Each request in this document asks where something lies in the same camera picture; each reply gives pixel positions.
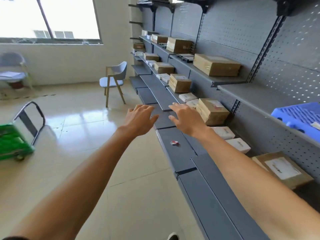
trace blue plastic basket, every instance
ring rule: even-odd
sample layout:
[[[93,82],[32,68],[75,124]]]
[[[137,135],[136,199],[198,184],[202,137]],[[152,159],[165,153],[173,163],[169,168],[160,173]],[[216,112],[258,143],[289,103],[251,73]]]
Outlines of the blue plastic basket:
[[[271,113],[271,116],[278,118],[288,127],[299,130],[315,141],[320,142],[320,130],[311,126],[314,122],[320,124],[319,103],[314,102],[276,108]]]

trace cart wheel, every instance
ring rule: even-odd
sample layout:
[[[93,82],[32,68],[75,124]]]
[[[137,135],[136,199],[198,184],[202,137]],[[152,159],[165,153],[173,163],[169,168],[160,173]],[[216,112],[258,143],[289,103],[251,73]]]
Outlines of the cart wheel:
[[[23,155],[17,155],[17,156],[14,158],[14,160],[16,160],[17,162],[20,162],[20,161],[23,161],[24,158],[25,158],[25,156],[23,156]]]

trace person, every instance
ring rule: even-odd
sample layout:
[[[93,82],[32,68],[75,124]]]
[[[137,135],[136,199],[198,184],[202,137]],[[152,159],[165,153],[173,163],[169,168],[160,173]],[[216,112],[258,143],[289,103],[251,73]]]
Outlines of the person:
[[[169,106],[169,118],[195,137],[218,166],[234,194],[270,239],[320,239],[320,214],[245,154],[229,145],[185,104]],[[123,152],[158,119],[149,105],[129,109],[124,124],[57,188],[43,198],[7,239],[75,239],[90,216]],[[170,240],[177,240],[171,234]]]

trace chair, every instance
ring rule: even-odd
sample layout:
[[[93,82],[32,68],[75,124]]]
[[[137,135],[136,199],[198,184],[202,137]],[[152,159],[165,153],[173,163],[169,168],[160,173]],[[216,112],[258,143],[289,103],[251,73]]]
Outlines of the chair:
[[[29,87],[32,87],[32,81],[27,69],[25,58],[16,52],[4,52],[0,55],[0,68],[1,67],[20,67],[22,72],[3,71],[0,72],[0,81],[6,83],[15,83],[23,79],[27,79]]]
[[[109,88],[117,86],[120,96],[124,104],[123,93],[120,86],[123,85],[123,80],[126,78],[127,62],[124,61],[116,66],[106,66],[106,77],[100,79],[100,86],[104,88],[104,95],[106,96],[106,108],[108,108]]]

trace chair backrest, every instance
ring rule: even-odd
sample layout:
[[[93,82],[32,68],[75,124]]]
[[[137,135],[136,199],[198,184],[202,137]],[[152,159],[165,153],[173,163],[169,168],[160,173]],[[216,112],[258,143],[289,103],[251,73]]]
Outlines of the chair backrest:
[[[0,67],[16,67],[25,64],[24,57],[16,52],[4,52],[0,54]]]
[[[124,61],[120,65],[113,66],[112,71],[115,73],[119,73],[113,76],[115,80],[124,80],[127,74],[127,62]]]

